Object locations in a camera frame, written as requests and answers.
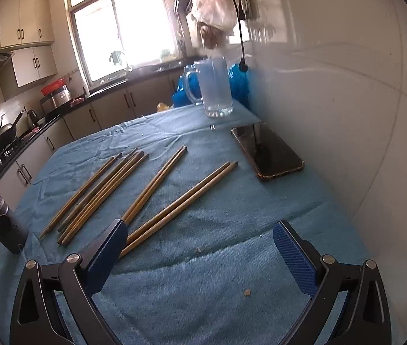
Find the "wooden chopstick eight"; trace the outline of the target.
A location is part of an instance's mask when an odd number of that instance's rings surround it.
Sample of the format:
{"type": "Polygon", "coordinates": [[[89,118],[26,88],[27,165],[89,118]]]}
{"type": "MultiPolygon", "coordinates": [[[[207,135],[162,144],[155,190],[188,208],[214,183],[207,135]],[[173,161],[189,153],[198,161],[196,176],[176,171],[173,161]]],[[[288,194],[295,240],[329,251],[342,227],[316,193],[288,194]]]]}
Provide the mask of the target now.
{"type": "Polygon", "coordinates": [[[137,240],[130,243],[128,246],[124,247],[119,255],[119,259],[126,256],[132,250],[134,250],[137,246],[151,237],[153,234],[158,232],[162,227],[164,227],[167,223],[175,219],[178,215],[180,215],[184,210],[190,207],[194,202],[196,202],[201,196],[203,196],[207,191],[209,191],[213,186],[215,186],[219,181],[221,181],[226,175],[228,175],[231,171],[233,171],[238,165],[237,161],[230,162],[230,165],[225,168],[219,175],[217,175],[214,179],[211,179],[209,183],[202,187],[197,193],[192,195],[188,200],[186,200],[182,205],[178,206],[175,210],[173,210],[169,215],[165,216],[162,220],[156,223],[152,228],[148,231],[143,233],[137,240]]]}

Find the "upper wall cabinets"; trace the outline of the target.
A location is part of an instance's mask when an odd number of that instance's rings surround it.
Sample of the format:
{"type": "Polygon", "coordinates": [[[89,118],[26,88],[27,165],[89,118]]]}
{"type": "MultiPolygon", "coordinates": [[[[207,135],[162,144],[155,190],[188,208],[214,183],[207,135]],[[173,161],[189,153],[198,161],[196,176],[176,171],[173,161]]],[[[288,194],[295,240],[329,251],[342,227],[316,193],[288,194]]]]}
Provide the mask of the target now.
{"type": "Polygon", "coordinates": [[[49,0],[0,0],[0,51],[11,60],[0,69],[5,99],[43,84],[57,73],[49,0]]]}

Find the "wooden chopstick two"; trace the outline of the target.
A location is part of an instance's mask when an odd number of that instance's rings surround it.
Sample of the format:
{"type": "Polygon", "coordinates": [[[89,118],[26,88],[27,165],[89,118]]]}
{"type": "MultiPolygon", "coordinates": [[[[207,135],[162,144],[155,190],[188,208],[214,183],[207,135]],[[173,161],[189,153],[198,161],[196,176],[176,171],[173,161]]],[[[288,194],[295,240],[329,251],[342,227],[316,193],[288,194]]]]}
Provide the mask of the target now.
{"type": "Polygon", "coordinates": [[[94,186],[91,191],[86,194],[86,196],[76,205],[76,207],[68,214],[68,216],[62,221],[62,224],[58,228],[58,232],[63,232],[68,224],[82,211],[82,209],[90,202],[96,194],[101,191],[101,189],[115,176],[115,174],[127,163],[132,156],[137,152],[137,149],[129,153],[125,158],[122,159],[112,170],[110,170],[101,181],[99,181],[96,186],[94,186]]]}

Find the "hanging plastic bags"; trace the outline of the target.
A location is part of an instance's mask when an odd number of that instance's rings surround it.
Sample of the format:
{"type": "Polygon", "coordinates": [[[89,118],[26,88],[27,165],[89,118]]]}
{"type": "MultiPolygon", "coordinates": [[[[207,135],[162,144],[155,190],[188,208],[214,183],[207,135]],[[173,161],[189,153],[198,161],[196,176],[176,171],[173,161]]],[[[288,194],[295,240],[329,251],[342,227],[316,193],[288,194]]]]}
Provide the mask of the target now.
{"type": "Polygon", "coordinates": [[[212,50],[223,47],[234,28],[254,17],[250,0],[190,0],[189,16],[197,29],[201,46],[212,50]]]}

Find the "clear glass mug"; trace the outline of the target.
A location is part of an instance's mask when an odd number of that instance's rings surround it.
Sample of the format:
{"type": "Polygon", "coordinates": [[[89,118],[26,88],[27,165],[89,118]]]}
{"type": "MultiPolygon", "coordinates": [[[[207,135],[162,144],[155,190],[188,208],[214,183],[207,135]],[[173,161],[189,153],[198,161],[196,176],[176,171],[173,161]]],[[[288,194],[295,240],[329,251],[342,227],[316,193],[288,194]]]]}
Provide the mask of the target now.
{"type": "Polygon", "coordinates": [[[202,59],[186,66],[183,73],[183,88],[193,103],[202,103],[204,114],[210,118],[228,116],[233,111],[227,62],[224,57],[202,59]],[[189,80],[197,76],[201,98],[192,92],[189,80]]]}

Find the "blue plastic bag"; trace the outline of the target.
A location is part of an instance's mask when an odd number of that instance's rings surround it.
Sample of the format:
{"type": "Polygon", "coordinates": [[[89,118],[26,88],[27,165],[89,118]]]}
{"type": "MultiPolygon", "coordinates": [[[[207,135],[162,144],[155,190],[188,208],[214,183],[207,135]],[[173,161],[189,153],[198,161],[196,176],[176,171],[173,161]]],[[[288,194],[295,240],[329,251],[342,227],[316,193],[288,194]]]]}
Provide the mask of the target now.
{"type": "MultiPolygon", "coordinates": [[[[241,72],[239,70],[239,65],[234,64],[229,69],[228,74],[232,97],[239,103],[241,103],[245,108],[250,109],[249,80],[248,80],[249,72],[241,72]]],[[[187,106],[192,103],[191,100],[186,95],[183,79],[184,76],[180,76],[178,78],[178,85],[176,86],[175,92],[173,93],[172,96],[172,102],[175,108],[187,106]]],[[[193,95],[197,98],[197,100],[201,101],[201,92],[196,73],[192,73],[189,76],[189,88],[193,95]]]]}

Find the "black wok with lid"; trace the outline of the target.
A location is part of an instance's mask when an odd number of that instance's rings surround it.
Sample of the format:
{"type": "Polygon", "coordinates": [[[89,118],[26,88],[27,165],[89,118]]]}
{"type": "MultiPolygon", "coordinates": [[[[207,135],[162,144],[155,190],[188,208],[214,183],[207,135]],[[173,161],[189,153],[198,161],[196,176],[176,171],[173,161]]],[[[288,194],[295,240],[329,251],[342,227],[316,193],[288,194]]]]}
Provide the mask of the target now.
{"type": "Polygon", "coordinates": [[[13,123],[0,123],[0,152],[2,152],[16,138],[16,126],[23,117],[24,112],[21,111],[13,121],[13,123]]]}

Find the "blue table cloth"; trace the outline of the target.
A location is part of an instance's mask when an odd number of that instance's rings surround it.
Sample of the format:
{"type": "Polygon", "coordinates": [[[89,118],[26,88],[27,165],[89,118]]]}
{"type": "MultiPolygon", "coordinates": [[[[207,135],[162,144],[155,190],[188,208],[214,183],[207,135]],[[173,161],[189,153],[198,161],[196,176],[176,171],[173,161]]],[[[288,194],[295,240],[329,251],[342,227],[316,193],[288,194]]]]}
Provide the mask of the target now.
{"type": "Polygon", "coordinates": [[[122,123],[59,148],[16,209],[29,230],[24,250],[0,247],[0,340],[9,341],[16,288],[26,261],[61,262],[121,217],[178,148],[186,154],[130,224],[135,230],[228,161],[236,169],[181,215],[120,259],[94,301],[124,344],[277,344],[308,301],[273,240],[286,220],[323,254],[361,264],[368,256],[328,186],[311,169],[261,182],[232,137],[256,122],[236,105],[207,118],[177,108],[122,123]],[[43,229],[110,157],[139,149],[148,159],[61,248],[43,229]]]}

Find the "yellow plastic bag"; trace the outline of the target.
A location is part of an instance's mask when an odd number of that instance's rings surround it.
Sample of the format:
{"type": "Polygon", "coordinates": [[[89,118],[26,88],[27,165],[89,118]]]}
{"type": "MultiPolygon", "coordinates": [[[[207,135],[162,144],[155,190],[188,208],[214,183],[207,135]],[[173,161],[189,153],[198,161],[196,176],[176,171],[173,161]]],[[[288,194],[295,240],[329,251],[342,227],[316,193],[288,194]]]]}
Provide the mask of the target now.
{"type": "Polygon", "coordinates": [[[159,103],[157,105],[157,111],[158,112],[167,111],[167,110],[170,110],[170,109],[172,109],[172,106],[168,106],[165,103],[159,103]]]}

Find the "red plastic basin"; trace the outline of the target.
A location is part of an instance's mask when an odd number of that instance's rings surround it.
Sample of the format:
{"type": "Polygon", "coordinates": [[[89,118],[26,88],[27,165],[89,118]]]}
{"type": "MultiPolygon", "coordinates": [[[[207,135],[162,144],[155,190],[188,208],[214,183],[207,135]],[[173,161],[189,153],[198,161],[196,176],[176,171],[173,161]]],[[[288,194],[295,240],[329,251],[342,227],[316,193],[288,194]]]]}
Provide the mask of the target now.
{"type": "Polygon", "coordinates": [[[44,96],[47,96],[51,94],[52,92],[62,88],[66,84],[66,79],[65,78],[59,78],[53,81],[52,83],[49,83],[47,86],[41,89],[41,93],[44,96]]]}

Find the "dark utensil holder cup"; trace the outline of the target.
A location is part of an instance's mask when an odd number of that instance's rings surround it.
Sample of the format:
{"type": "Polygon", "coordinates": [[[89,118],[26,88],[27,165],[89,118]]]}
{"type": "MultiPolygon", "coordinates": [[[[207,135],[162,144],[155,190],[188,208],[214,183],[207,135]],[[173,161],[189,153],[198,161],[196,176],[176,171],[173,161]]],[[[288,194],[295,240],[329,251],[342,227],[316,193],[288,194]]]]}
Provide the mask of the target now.
{"type": "Polygon", "coordinates": [[[28,229],[16,218],[13,210],[0,196],[0,242],[11,253],[19,254],[24,249],[28,229]]]}

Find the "electric kettle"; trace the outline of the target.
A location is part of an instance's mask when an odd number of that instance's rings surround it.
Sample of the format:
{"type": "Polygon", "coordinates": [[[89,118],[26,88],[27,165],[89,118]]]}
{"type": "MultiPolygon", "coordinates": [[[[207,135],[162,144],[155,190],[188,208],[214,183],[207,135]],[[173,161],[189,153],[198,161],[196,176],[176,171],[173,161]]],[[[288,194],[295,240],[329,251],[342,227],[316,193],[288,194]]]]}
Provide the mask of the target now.
{"type": "Polygon", "coordinates": [[[27,121],[29,126],[32,128],[39,128],[40,127],[40,118],[34,110],[28,110],[26,113],[27,121]]]}

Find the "wooden chopstick seven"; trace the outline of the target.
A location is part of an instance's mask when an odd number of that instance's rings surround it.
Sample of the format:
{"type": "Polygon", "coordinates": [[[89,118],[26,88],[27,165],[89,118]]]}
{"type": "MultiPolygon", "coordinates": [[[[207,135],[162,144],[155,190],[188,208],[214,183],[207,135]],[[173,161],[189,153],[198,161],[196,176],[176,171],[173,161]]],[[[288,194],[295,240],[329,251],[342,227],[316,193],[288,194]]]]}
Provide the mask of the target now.
{"type": "Polygon", "coordinates": [[[210,182],[211,179],[214,179],[217,175],[219,175],[225,168],[227,168],[230,165],[230,162],[226,162],[221,167],[219,167],[217,170],[213,171],[211,174],[209,174],[206,178],[198,182],[196,185],[194,185],[190,190],[185,192],[183,195],[181,195],[177,200],[172,202],[169,206],[164,208],[160,213],[149,219],[145,224],[143,224],[141,227],[136,229],[132,234],[130,234],[127,237],[126,240],[126,246],[128,246],[130,243],[133,241],[137,240],[138,237],[140,237],[143,233],[148,231],[150,228],[152,228],[156,223],[158,223],[160,220],[162,220],[165,216],[169,215],[173,210],[175,210],[178,206],[182,205],[186,200],[188,200],[192,195],[197,193],[200,189],[202,189],[203,186],[205,186],[207,183],[210,182]]]}

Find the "silver rice cooker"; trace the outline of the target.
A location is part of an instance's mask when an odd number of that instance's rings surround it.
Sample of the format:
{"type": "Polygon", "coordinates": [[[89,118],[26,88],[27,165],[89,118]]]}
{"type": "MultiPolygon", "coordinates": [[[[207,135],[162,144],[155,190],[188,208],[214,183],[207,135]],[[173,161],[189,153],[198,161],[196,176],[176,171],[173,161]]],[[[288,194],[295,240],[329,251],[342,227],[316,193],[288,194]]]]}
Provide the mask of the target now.
{"type": "Polygon", "coordinates": [[[60,106],[70,102],[72,100],[70,91],[66,85],[62,85],[60,88],[53,90],[46,96],[40,99],[40,105],[45,114],[53,111],[60,106]]]}

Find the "kitchen window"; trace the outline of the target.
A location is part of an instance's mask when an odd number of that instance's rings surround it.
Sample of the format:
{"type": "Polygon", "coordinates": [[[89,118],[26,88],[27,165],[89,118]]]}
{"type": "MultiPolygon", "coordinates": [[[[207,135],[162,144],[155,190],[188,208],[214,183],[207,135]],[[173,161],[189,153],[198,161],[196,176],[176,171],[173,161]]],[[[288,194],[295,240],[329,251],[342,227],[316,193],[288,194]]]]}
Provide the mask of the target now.
{"type": "Polygon", "coordinates": [[[185,55],[173,0],[66,0],[66,9],[91,90],[185,55]]]}

